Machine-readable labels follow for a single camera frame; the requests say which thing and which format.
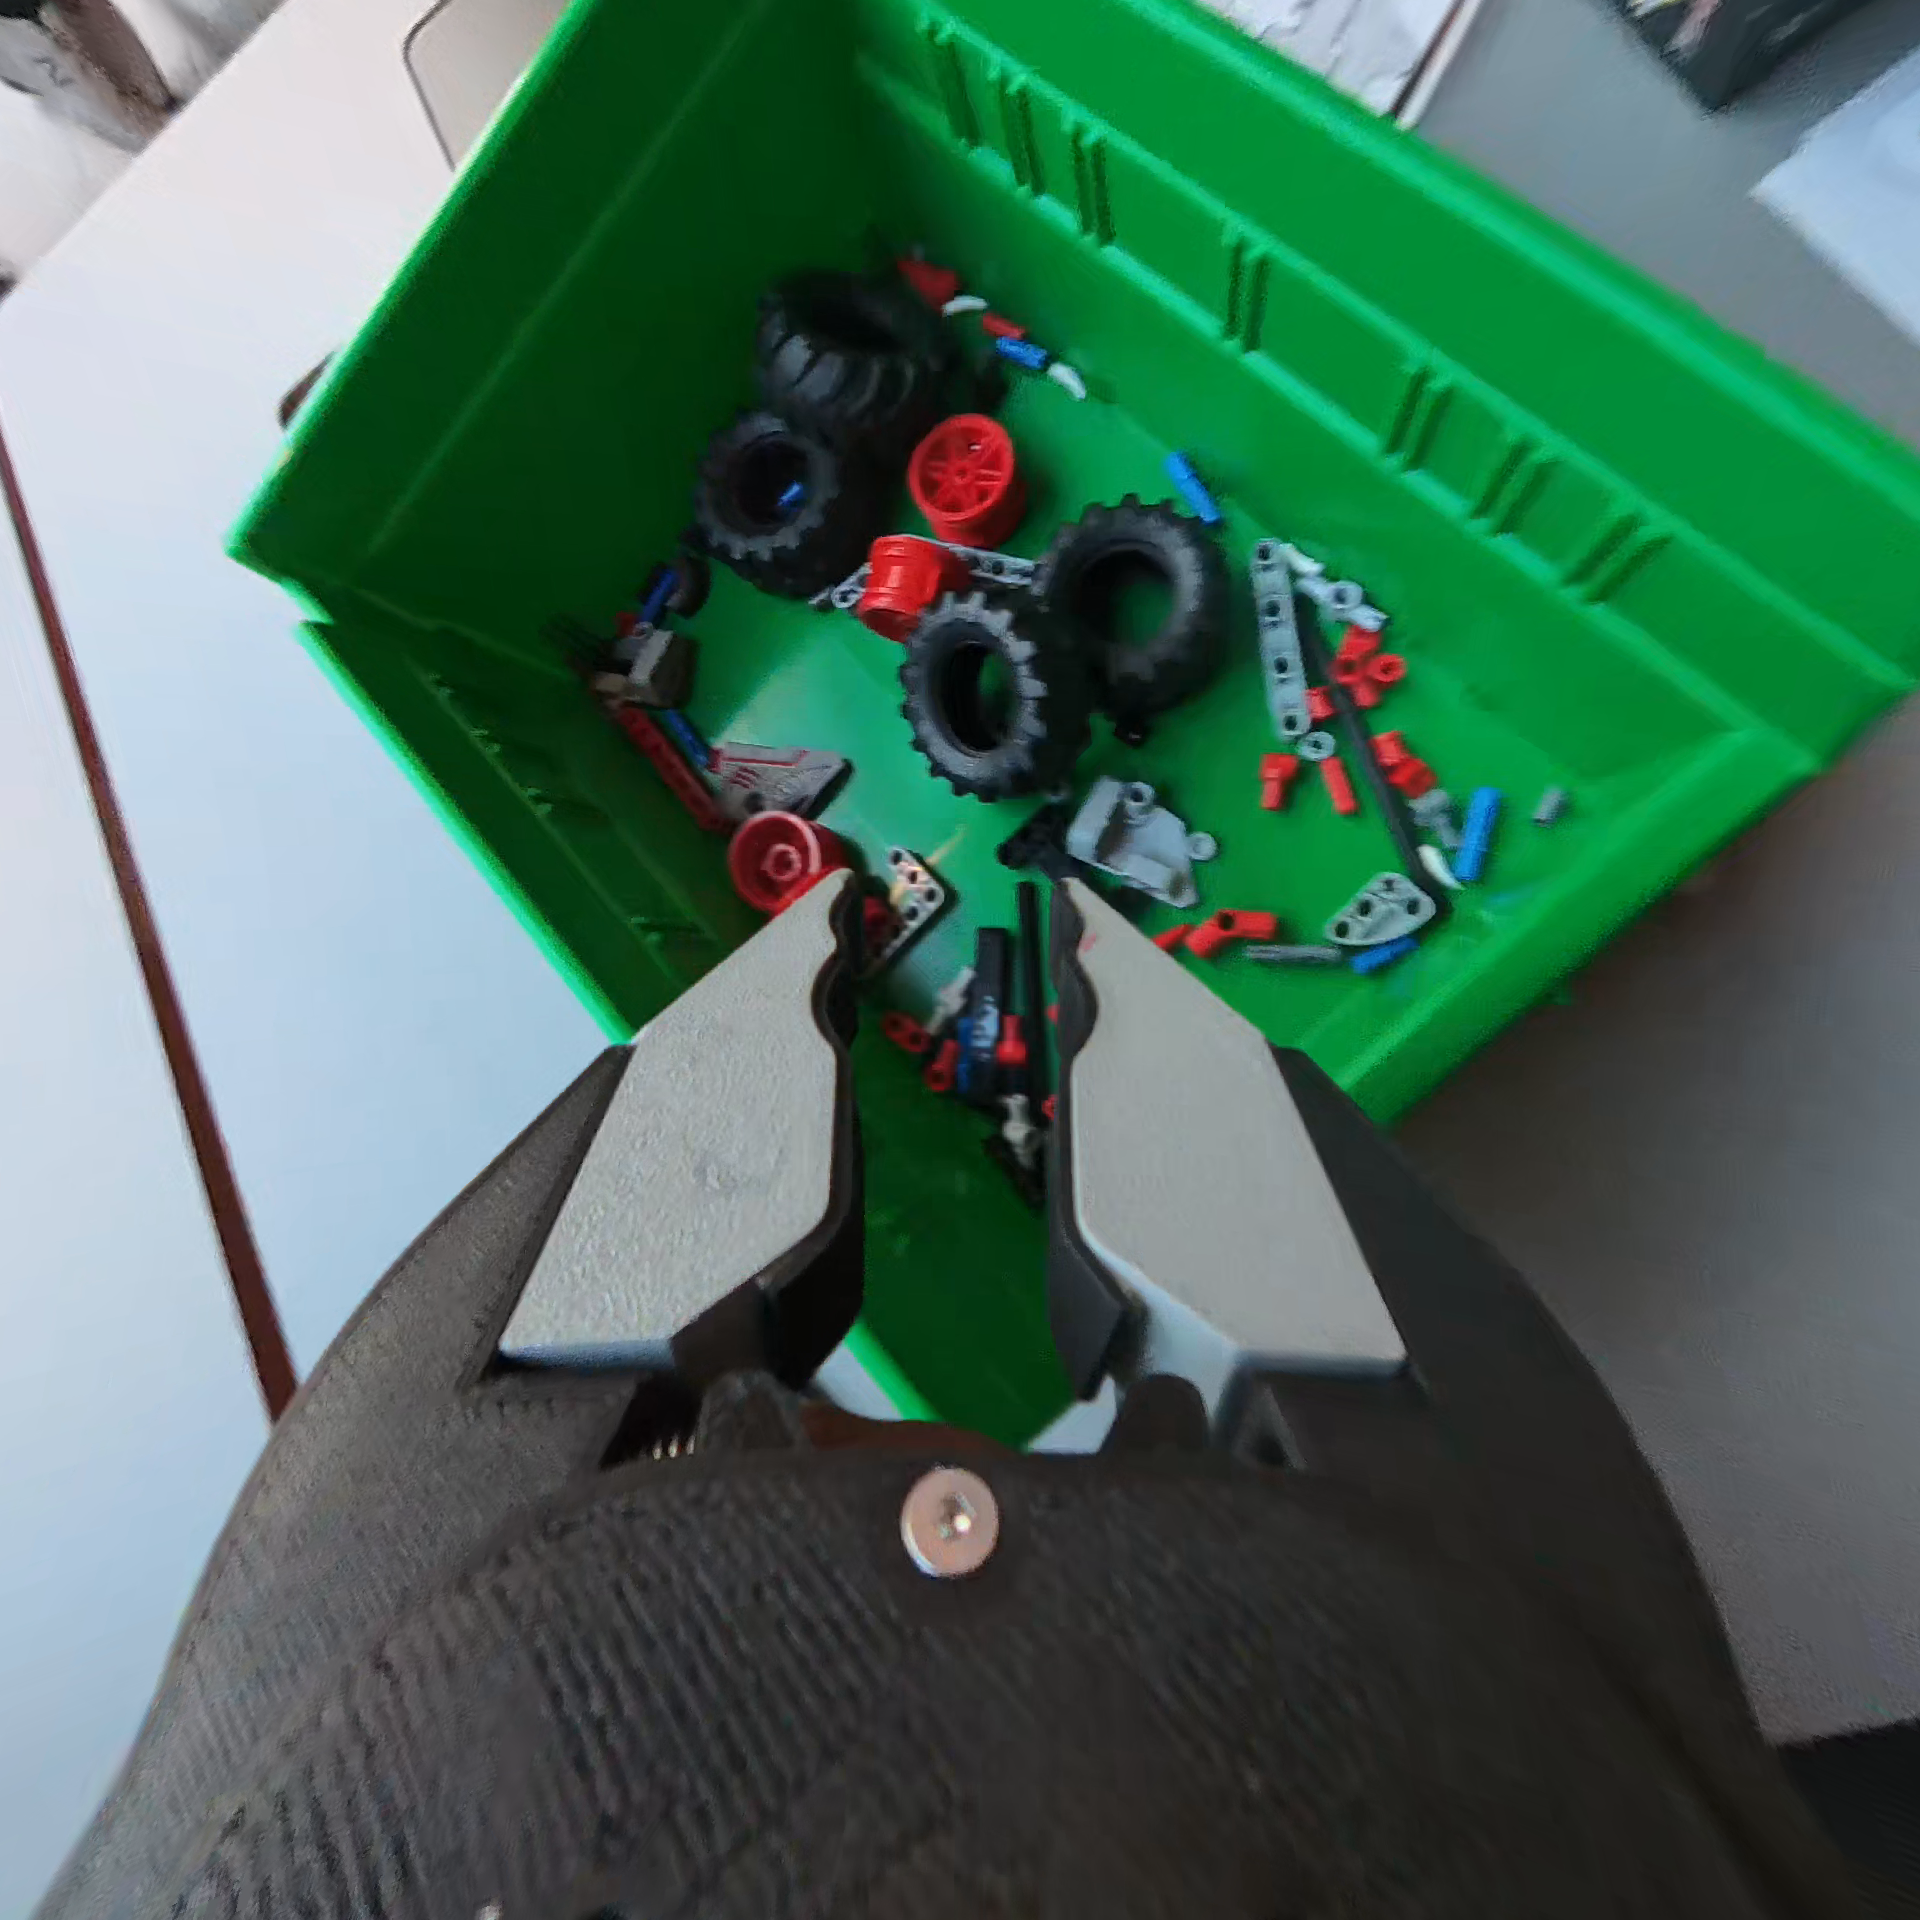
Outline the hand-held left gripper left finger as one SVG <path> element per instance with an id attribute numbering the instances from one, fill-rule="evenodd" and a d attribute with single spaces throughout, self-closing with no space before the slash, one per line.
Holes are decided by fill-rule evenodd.
<path id="1" fill-rule="evenodd" d="M 505 1362 L 805 1387 L 841 1346 L 864 1291 L 859 907 L 830 871 L 619 1051 Z"/>

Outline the small lego pieces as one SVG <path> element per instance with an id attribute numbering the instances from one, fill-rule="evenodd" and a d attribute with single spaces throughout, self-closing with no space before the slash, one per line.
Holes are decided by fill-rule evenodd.
<path id="1" fill-rule="evenodd" d="M 523 466 L 517 501 L 530 523 L 526 539 L 539 546 L 521 599 L 530 617 L 551 617 L 542 645 L 583 683 L 549 704 L 549 731 L 567 745 L 567 786 L 544 777 L 528 805 L 578 873 L 567 891 L 567 962 L 592 983 L 594 1013 L 613 1035 L 631 1038 L 731 955 L 747 919 L 763 919 L 722 875 L 731 837 L 686 816 L 608 718 L 613 704 L 654 711 L 704 773 L 722 738 L 688 734 L 686 704 L 709 725 L 743 720 L 750 736 L 768 729 L 779 747 L 848 757 L 853 800 L 827 807 L 827 827 L 853 857 L 875 853 L 880 839 L 935 855 L 937 871 L 962 885 L 965 923 L 985 928 L 992 951 L 1015 885 L 985 880 L 990 841 L 1013 834 L 1015 848 L 999 859 L 1013 873 L 1074 869 L 1118 887 L 1067 857 L 1065 825 L 1024 823 L 1054 800 L 1070 818 L 1097 775 L 1157 784 L 1189 827 L 1227 834 L 1230 880 L 1216 910 L 1230 914 L 1230 928 L 1205 930 L 1202 946 L 1253 942 L 1239 921 L 1253 907 L 1280 905 L 1273 866 L 1259 866 L 1255 841 L 1239 830 L 1250 805 L 1278 809 L 1305 766 L 1323 761 L 1333 766 L 1323 775 L 1333 807 L 1355 811 L 1358 770 L 1328 690 L 1310 681 L 1312 731 L 1301 741 L 1285 745 L 1273 729 L 1255 597 L 1241 567 L 1253 537 L 1223 533 L 1216 507 L 1198 505 L 1193 480 L 1166 482 L 1152 498 L 1138 487 L 1147 441 L 1184 457 L 1184 439 L 1198 430 L 1205 453 L 1223 453 L 1223 432 L 1250 423 L 1243 407 L 1259 393 L 1239 361 L 1246 233 L 1230 229 L 1227 240 L 1230 331 L 1209 363 L 1193 359 L 1209 338 L 1207 313 L 1177 281 L 1127 247 L 1074 242 L 1058 224 L 1017 226 L 1010 217 L 992 219 L 967 247 L 958 231 L 942 231 L 933 256 L 901 263 L 811 263 L 779 247 L 761 261 L 713 256 L 713 277 L 681 274 L 651 290 L 640 286 L 638 245 L 590 247 L 539 313 L 519 325 L 512 373 L 496 373 L 489 471 L 507 478 L 514 391 Z M 1086 507 L 1127 494 L 1166 501 L 1211 530 L 1230 571 L 1230 624 L 1202 693 L 1129 743 L 1115 736 L 1093 688 L 1088 747 L 1070 782 L 1040 795 L 965 800 L 933 775 L 901 711 L 905 647 L 853 613 L 875 539 L 937 542 L 905 485 L 907 459 L 933 425 L 901 443 L 821 434 L 859 448 L 889 482 L 882 533 L 837 587 L 807 601 L 779 597 L 709 553 L 693 526 L 704 448 L 738 414 L 770 409 L 754 368 L 757 299 L 805 270 L 905 279 L 967 361 L 933 425 L 983 414 L 1015 441 L 1024 521 L 999 549 L 946 544 L 971 565 L 965 592 L 1038 599 L 1033 574 L 1054 535 Z M 1291 567 L 1291 576 L 1314 603 L 1335 681 L 1365 715 L 1417 841 L 1435 841 L 1438 775 L 1401 736 L 1378 745 L 1381 727 L 1369 720 L 1406 674 L 1399 629 L 1390 615 L 1367 615 L 1323 574 L 1305 578 Z"/>

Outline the green plastic bin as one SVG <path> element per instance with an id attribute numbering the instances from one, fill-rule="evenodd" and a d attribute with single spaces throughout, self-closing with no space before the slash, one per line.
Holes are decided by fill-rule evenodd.
<path id="1" fill-rule="evenodd" d="M 231 530 L 617 1040 L 754 935 L 574 647 L 695 526 L 793 272 L 921 256 L 1088 386 L 990 382 L 1029 487 L 1223 503 L 1214 681 L 1127 752 L 1209 905 L 1317 923 L 1397 853 L 1278 747 L 1250 544 L 1355 581 L 1374 725 L 1504 798 L 1381 974 L 1189 969 L 1399 1118 L 1915 683 L 1915 457 L 1691 304 L 1193 5 L 574 5 Z"/>

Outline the red lego wheel hub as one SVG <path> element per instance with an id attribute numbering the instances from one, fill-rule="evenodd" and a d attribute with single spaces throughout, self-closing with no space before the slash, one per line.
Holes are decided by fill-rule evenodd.
<path id="1" fill-rule="evenodd" d="M 949 416 L 914 446 L 907 494 L 944 544 L 999 549 L 1026 512 L 1026 485 L 1010 432 L 992 416 Z"/>
<path id="2" fill-rule="evenodd" d="M 919 535 L 885 535 L 871 544 L 853 613 L 869 631 L 907 645 L 926 613 L 969 585 L 971 565 L 960 551 Z"/>
<path id="3" fill-rule="evenodd" d="M 843 841 L 823 823 L 791 809 L 752 814 L 727 846 L 727 873 L 736 896 L 763 917 L 784 912 L 827 875 L 850 869 Z"/>

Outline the grey triangular lego plate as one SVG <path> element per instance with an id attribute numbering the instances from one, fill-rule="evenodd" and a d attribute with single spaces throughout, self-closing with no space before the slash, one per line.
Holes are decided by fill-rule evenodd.
<path id="1" fill-rule="evenodd" d="M 1415 939 L 1435 914 L 1438 901 L 1415 878 L 1381 871 L 1326 921 L 1323 937 L 1335 949 L 1355 953 Z"/>

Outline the grey lego panel piece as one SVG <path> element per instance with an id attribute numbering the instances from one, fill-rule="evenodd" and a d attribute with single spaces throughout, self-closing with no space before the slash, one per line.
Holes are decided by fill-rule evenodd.
<path id="1" fill-rule="evenodd" d="M 1218 853 L 1214 834 L 1189 827 L 1152 784 L 1113 775 L 1090 784 L 1063 839 L 1093 873 L 1182 910 L 1198 905 L 1195 869 Z"/>

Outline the grey printed lego panel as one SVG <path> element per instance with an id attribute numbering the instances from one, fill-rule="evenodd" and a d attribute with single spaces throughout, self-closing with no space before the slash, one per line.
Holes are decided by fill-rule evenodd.
<path id="1" fill-rule="evenodd" d="M 837 752 L 722 741 L 711 750 L 706 775 L 713 802 L 731 825 L 763 811 L 816 821 L 850 782 L 853 763 Z"/>

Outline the long red lego beam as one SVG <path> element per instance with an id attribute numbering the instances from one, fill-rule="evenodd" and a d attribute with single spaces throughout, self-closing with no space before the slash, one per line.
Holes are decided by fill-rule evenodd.
<path id="1" fill-rule="evenodd" d="M 679 745 L 654 711 L 635 704 L 613 704 L 608 718 L 635 752 L 654 768 L 665 791 L 683 807 L 686 816 L 709 834 L 731 837 L 734 823 L 722 809 L 697 766 Z"/>

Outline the long black lego axle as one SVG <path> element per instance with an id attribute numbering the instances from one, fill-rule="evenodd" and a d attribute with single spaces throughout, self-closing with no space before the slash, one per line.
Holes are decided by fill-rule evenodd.
<path id="1" fill-rule="evenodd" d="M 1323 640 L 1314 603 L 1296 592 L 1291 594 L 1291 606 L 1303 645 L 1307 679 L 1328 690 L 1335 709 L 1335 725 L 1342 729 L 1344 752 L 1351 757 L 1358 779 L 1381 814 L 1397 862 L 1406 878 L 1429 896 L 1435 919 L 1447 921 L 1451 912 L 1449 889 L 1440 885 L 1424 864 L 1403 798 L 1399 789 L 1392 786 L 1376 757 L 1374 734 L 1351 693 L 1335 681 L 1333 654 Z"/>

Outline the black lego tire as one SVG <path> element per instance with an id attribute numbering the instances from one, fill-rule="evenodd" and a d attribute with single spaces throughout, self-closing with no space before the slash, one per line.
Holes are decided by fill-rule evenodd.
<path id="1" fill-rule="evenodd" d="M 805 601 L 837 587 L 882 533 L 889 482 L 770 409 L 747 409 L 706 443 L 693 526 L 709 553 L 766 592 Z"/>
<path id="2" fill-rule="evenodd" d="M 965 800 L 1049 793 L 1088 747 L 1088 665 L 1029 594 L 949 592 L 907 635 L 898 679 L 917 752 Z"/>
<path id="3" fill-rule="evenodd" d="M 1225 651 L 1230 571 L 1218 539 L 1170 503 L 1095 503 L 1042 551 L 1033 594 L 1077 645 L 1097 709 L 1138 743 L 1202 693 Z"/>
<path id="4" fill-rule="evenodd" d="M 967 370 L 946 322 L 896 272 L 805 270 L 757 299 L 759 395 L 832 441 L 923 434 Z"/>

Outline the grey lego beam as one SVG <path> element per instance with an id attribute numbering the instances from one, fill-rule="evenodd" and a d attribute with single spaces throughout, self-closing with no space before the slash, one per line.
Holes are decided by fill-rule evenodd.
<path id="1" fill-rule="evenodd" d="M 1282 542 L 1255 542 L 1250 585 L 1264 699 L 1280 743 L 1289 745 L 1312 731 L 1312 706 L 1296 587 Z"/>

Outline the grey flat panel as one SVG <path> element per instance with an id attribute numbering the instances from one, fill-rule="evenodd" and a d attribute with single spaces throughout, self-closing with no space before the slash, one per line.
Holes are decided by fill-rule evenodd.
<path id="1" fill-rule="evenodd" d="M 400 64 L 443 160 L 457 171 L 510 101 L 569 2 L 432 2 L 400 39 Z"/>

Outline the white printed paper sheet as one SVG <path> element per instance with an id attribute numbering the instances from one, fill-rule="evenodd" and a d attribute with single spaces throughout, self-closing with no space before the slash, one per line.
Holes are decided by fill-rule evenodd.
<path id="1" fill-rule="evenodd" d="M 1246 39 L 1397 128 L 1415 128 L 1481 2 L 1205 2 Z"/>

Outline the black box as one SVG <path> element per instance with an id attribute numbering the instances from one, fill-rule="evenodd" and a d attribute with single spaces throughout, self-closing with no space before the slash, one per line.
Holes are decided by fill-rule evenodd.
<path id="1" fill-rule="evenodd" d="M 1717 112 L 1867 2 L 1614 2 L 1687 94 Z"/>

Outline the grey square lego frame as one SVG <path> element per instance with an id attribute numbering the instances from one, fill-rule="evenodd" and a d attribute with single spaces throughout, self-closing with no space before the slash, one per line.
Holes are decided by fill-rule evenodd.
<path id="1" fill-rule="evenodd" d="M 862 898 L 862 967 L 875 976 L 898 962 L 946 912 L 951 894 L 926 859 L 901 843 L 885 848 Z"/>

